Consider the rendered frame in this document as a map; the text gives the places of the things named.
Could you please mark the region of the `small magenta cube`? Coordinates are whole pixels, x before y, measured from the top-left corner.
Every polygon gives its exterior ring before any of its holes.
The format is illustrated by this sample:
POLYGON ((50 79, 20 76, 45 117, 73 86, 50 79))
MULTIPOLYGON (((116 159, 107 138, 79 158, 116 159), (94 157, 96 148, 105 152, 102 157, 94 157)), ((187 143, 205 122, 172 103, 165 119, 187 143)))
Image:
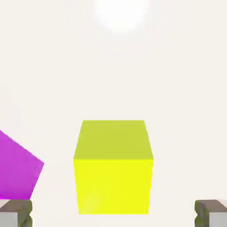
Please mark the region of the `small magenta cube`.
POLYGON ((0 130, 0 198, 28 200, 44 163, 0 130))

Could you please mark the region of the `small yellow cube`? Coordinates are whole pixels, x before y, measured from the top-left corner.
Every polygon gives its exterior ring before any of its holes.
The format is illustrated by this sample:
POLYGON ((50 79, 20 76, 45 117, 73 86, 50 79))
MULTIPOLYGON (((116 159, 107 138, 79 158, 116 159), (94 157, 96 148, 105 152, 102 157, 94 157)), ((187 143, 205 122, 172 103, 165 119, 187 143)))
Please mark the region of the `small yellow cube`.
POLYGON ((80 214, 148 214, 152 171, 143 120, 82 122, 74 155, 80 214))

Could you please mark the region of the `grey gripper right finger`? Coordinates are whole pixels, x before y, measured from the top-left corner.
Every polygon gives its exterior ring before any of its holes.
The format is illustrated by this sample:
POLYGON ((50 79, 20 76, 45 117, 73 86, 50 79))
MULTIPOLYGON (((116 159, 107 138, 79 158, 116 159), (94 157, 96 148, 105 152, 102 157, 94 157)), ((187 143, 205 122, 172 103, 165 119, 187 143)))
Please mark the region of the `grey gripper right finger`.
POLYGON ((195 227, 227 227, 227 200, 196 200, 195 227))

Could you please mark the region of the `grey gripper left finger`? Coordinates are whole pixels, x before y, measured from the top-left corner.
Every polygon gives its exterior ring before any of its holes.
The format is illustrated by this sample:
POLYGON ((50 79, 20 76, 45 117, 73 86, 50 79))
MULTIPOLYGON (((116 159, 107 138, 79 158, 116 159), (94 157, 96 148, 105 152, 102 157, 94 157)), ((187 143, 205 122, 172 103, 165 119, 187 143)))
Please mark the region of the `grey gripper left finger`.
POLYGON ((31 200, 0 199, 0 227, 32 227, 31 200))

